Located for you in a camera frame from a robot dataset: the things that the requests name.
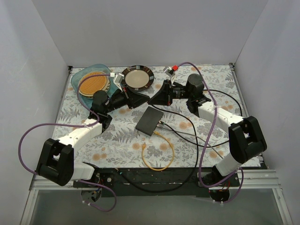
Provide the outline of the black network switch box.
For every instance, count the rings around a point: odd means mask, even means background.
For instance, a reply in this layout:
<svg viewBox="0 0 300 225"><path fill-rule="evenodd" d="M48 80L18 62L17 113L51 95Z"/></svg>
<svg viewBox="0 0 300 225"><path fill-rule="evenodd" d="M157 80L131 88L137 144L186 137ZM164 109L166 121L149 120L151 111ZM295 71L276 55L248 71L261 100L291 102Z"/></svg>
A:
<svg viewBox="0 0 300 225"><path fill-rule="evenodd" d="M136 130L148 136L152 136L163 115L164 113L162 111L148 106L148 108L138 121L135 127Z"/></svg>

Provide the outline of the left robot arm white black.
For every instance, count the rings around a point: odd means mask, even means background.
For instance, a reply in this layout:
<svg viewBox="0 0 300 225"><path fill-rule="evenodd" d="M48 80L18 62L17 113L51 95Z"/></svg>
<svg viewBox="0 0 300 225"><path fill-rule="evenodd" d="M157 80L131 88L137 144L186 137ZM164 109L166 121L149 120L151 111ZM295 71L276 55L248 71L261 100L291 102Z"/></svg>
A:
<svg viewBox="0 0 300 225"><path fill-rule="evenodd" d="M110 112L125 105L130 109L137 108L149 99L149 96L131 89L116 90L111 97L105 91L97 91L93 95L91 113L83 125L57 140L49 138L45 141L37 174L60 186L71 180L83 180L88 187L96 187L100 181L100 176L95 173L96 166L76 163L76 152L107 130L112 121Z"/></svg>

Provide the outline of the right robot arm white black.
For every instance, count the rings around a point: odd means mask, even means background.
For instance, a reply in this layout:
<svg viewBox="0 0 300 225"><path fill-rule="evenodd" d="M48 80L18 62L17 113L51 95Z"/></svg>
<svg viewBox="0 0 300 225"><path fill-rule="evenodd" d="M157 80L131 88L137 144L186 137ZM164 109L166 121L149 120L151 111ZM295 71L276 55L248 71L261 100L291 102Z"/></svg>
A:
<svg viewBox="0 0 300 225"><path fill-rule="evenodd" d="M223 186L240 167L267 149L258 120L232 114L217 106L216 101L207 98L208 87L199 74L188 76L186 85L172 84L164 80L161 89L149 100L150 105L170 106L175 99L186 99L188 110L199 118L208 120L228 134L230 152L204 177L199 177L201 186L211 188Z"/></svg>

